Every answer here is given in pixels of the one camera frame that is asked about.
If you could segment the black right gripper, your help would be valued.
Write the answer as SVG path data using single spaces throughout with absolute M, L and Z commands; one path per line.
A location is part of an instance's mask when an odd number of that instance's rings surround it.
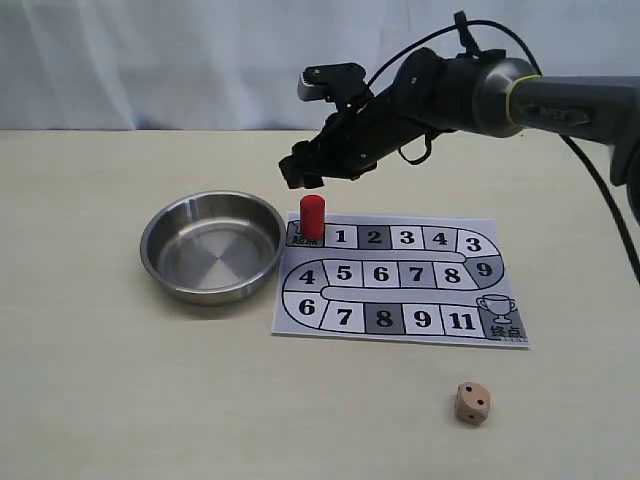
M 366 105 L 330 115 L 312 148 L 309 141 L 293 145 L 278 162 L 287 187 L 318 189 L 325 178 L 356 180 L 420 136 L 430 146 L 443 133 L 477 133 L 479 79 L 479 58 L 445 59 L 428 48 L 414 51 L 392 83 Z

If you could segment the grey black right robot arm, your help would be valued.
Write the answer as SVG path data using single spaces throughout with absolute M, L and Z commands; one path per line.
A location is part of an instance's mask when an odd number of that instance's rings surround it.
M 356 180 L 380 159 L 420 136 L 464 131 L 508 138 L 523 129 L 575 137 L 609 147 L 610 182 L 624 186 L 639 212 L 639 80 L 554 77 L 501 51 L 453 59 L 428 48 L 411 53 L 378 95 L 362 85 L 355 64 L 309 67 L 299 83 L 304 100 L 329 97 L 340 109 L 320 133 L 296 143 L 279 163 L 291 189 L 326 178 Z

